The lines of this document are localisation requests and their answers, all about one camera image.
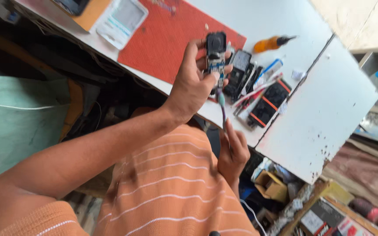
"orange stripe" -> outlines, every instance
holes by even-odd
[[[250,115],[255,118],[257,121],[259,121],[259,123],[261,123],[264,127],[266,126],[265,123],[263,123],[261,120],[259,120],[258,117],[256,117],[253,113],[250,113]]]
[[[262,99],[267,102],[273,109],[278,110],[276,106],[274,106],[265,96],[262,96]]]
[[[282,85],[282,87],[284,87],[285,90],[288,91],[288,93],[291,93],[291,90],[289,90],[288,87],[281,80],[278,80],[278,83],[280,83]]]

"white stripe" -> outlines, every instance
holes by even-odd
[[[191,154],[192,156],[194,156],[194,157],[196,157],[196,158],[199,158],[199,159],[205,159],[205,160],[210,159],[210,158],[208,158],[208,157],[197,156],[197,155],[195,155],[195,154],[193,154],[193,153],[191,153],[191,152],[186,152],[186,151],[185,151],[185,152],[176,152],[176,153],[166,153],[166,154],[161,155],[161,156],[158,156],[158,157],[149,158],[149,159],[146,159],[146,160],[143,161],[143,162],[140,162],[140,163],[135,164],[134,166],[137,166],[137,165],[140,165],[140,164],[143,164],[143,163],[149,162],[149,161],[151,161],[151,160],[160,159],[160,158],[163,158],[163,157],[166,157],[166,156],[176,155],[176,154],[185,154],[185,153],[186,153],[186,154]]]
[[[137,175],[142,175],[142,174],[145,174],[145,173],[150,172],[150,171],[156,171],[156,170],[159,170],[159,169],[163,169],[163,168],[170,167],[170,166],[177,166],[177,165],[186,165],[187,167],[192,168],[192,169],[204,169],[204,170],[208,170],[208,168],[205,167],[205,166],[191,166],[191,165],[189,165],[189,164],[187,164],[185,162],[179,162],[179,163],[175,163],[175,164],[164,165],[162,167],[155,168],[155,169],[149,169],[147,171],[138,173]]]
[[[100,222],[102,222],[104,219],[106,219],[106,217],[108,217],[110,215],[112,215],[112,213],[109,213],[109,214],[103,216],[103,218],[101,220],[99,220],[99,222],[97,222],[97,224],[100,223]]]
[[[249,230],[245,230],[242,228],[230,228],[230,229],[224,229],[224,230],[218,231],[218,233],[227,233],[227,232],[244,232],[244,233],[252,234],[252,232],[250,232]]]
[[[217,212],[218,210],[224,210],[222,207],[217,207],[212,213],[210,216],[204,218],[204,219],[197,219],[195,217],[192,217],[192,216],[187,216],[187,217],[183,217],[183,218],[171,218],[171,217],[160,217],[160,218],[156,218],[154,220],[150,220],[148,221],[147,223],[145,223],[143,226],[139,227],[139,228],[136,228],[132,231],[130,231],[129,233],[125,234],[125,236],[128,236],[132,233],[135,233],[136,231],[144,228],[145,226],[151,224],[151,223],[154,223],[155,221],[159,221],[159,220],[171,220],[171,221],[183,221],[183,220],[194,220],[196,222],[205,222],[206,220],[208,220],[215,212]],[[226,211],[223,211],[223,214],[241,214],[240,212],[237,212],[237,213],[229,213],[229,212],[226,212]]]
[[[193,143],[191,143],[191,142],[175,142],[175,143],[166,143],[166,144],[158,145],[158,146],[156,146],[156,147],[148,148],[148,149],[145,150],[144,152],[139,153],[139,154],[133,156],[132,158],[136,158],[137,156],[139,156],[139,155],[141,155],[141,154],[143,154],[143,153],[146,153],[146,152],[148,152],[148,151],[150,151],[150,150],[154,150],[154,149],[161,148],[161,147],[165,147],[165,146],[169,146],[169,145],[178,145],[178,144],[190,144],[190,145],[194,146],[194,147],[197,148],[197,149],[201,149],[201,150],[209,151],[209,149],[198,147],[197,145],[195,145],[195,144],[193,144]]]
[[[56,225],[54,225],[54,226],[52,226],[52,227],[49,227],[49,228],[45,229],[44,231],[38,233],[36,236],[41,236],[41,235],[43,235],[43,234],[45,234],[45,233],[51,231],[51,230],[54,229],[54,228],[58,228],[58,227],[60,227],[60,226],[62,226],[62,225],[65,225],[65,224],[67,224],[67,223],[72,223],[72,222],[75,222],[75,221],[73,221],[73,220],[66,220],[66,221],[64,221],[64,222],[61,222],[61,223],[59,223],[59,224],[56,224]]]
[[[141,185],[141,186],[138,186],[138,188],[130,193],[125,193],[125,194],[122,194],[122,195],[119,195],[117,197],[117,199],[121,198],[122,196],[128,196],[128,195],[131,195],[133,194],[134,192],[138,191],[139,189],[142,189],[142,188],[145,188],[147,186],[150,186],[150,185],[154,185],[154,184],[158,184],[162,181],[166,181],[166,180],[171,180],[171,179],[180,179],[180,180],[183,180],[183,181],[186,181],[186,182],[203,182],[204,184],[205,183],[205,180],[203,179],[185,179],[185,178],[182,178],[180,176],[173,176],[173,177],[168,177],[168,178],[164,178],[164,179],[160,179],[158,181],[155,181],[155,182],[152,182],[152,183],[149,183],[149,184],[144,184],[144,185]],[[218,183],[215,185],[215,186],[206,186],[207,189],[213,189],[215,188],[216,186],[218,186],[220,184],[221,181],[223,181],[224,178],[221,178]]]
[[[189,136],[195,140],[198,140],[200,142],[203,142],[203,143],[210,143],[209,140],[208,141],[205,141],[205,140],[202,140],[202,139],[199,139],[199,138],[195,138],[193,137],[193,135],[190,135],[190,134],[166,134],[164,135],[163,137],[169,137],[169,136]]]
[[[224,190],[221,190],[220,192],[218,192],[218,195],[216,195],[215,197],[211,198],[210,200],[203,200],[201,196],[199,195],[192,195],[192,196],[178,196],[178,195],[175,195],[175,194],[165,194],[165,195],[161,195],[161,196],[158,196],[158,197],[155,197],[153,199],[150,199],[150,200],[147,200],[147,201],[144,201],[143,203],[139,204],[138,206],[136,207],[133,207],[133,208],[130,208],[124,212],[122,212],[119,216],[115,217],[115,218],[112,218],[110,221],[114,221],[114,220],[117,220],[119,219],[123,214],[125,213],[128,213],[128,212],[131,212],[137,208],[139,208],[140,206],[143,206],[149,202],[152,202],[152,201],[155,201],[155,200],[158,200],[158,199],[161,199],[161,198],[165,198],[165,197],[174,197],[174,198],[177,198],[177,199],[190,199],[190,198],[199,198],[203,203],[208,203],[208,202],[212,202],[213,200],[215,200],[220,194],[223,194],[225,193],[226,191]],[[232,196],[227,196],[225,195],[226,198],[230,198],[230,199],[233,199],[233,200],[236,200],[234,197]]]
[[[60,107],[60,106],[66,106],[69,104],[61,104],[61,105],[52,105],[52,106],[44,106],[44,107],[38,107],[38,108],[21,108],[21,107],[14,107],[14,106],[8,106],[8,105],[1,105],[0,107],[3,108],[13,108],[13,109],[18,109],[18,110],[42,110],[42,109],[48,109],[48,108],[54,108],[54,107]]]

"red textured mat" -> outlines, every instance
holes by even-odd
[[[236,49],[243,48],[246,42],[246,37],[185,1],[139,2],[148,9],[148,17],[119,53],[118,62],[168,83],[174,82],[190,40],[204,39],[208,32],[224,31],[227,41]]]

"disassembled phone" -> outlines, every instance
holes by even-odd
[[[250,112],[247,125],[264,128],[290,93],[291,87],[282,79],[271,85]]]
[[[52,0],[73,16],[80,16],[90,0]]]
[[[207,35],[206,42],[206,62],[208,73],[218,72],[220,74],[220,80],[224,79],[224,67],[226,65],[226,50],[227,50],[227,36],[224,32],[209,33]],[[214,95],[217,90],[218,83],[211,91],[211,95]]]
[[[257,81],[257,78],[259,77],[262,70],[263,70],[262,66],[256,67],[255,72],[250,77],[249,81],[247,81],[247,83],[244,85],[244,88],[241,90],[240,95],[244,96],[253,91],[253,85]]]
[[[254,64],[250,63],[252,55],[243,50],[237,50],[230,63],[233,64],[233,70],[227,75],[228,85],[224,88],[224,94],[231,100],[239,98],[240,91],[253,72]]]

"phone screen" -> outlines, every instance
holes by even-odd
[[[251,56],[252,55],[242,50],[237,51],[234,55],[233,66],[241,71],[245,71],[250,63]]]

